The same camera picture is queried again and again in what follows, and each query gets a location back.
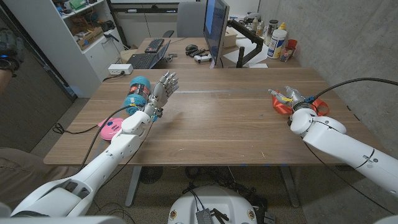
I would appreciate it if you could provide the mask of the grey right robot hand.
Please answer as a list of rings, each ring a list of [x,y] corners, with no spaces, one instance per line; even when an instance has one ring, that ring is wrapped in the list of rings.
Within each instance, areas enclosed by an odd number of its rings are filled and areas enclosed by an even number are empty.
[[[293,114],[295,111],[304,108],[311,108],[310,103],[305,101],[301,93],[290,86],[285,86],[286,95],[277,90],[268,89],[272,95],[272,105],[280,114]]]

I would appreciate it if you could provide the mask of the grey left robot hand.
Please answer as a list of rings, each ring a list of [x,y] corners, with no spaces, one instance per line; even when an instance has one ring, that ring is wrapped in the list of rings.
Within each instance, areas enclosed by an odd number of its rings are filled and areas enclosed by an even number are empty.
[[[178,78],[176,73],[169,71],[162,76],[152,90],[144,112],[149,116],[162,116],[162,107],[167,103],[168,98],[178,89]]]

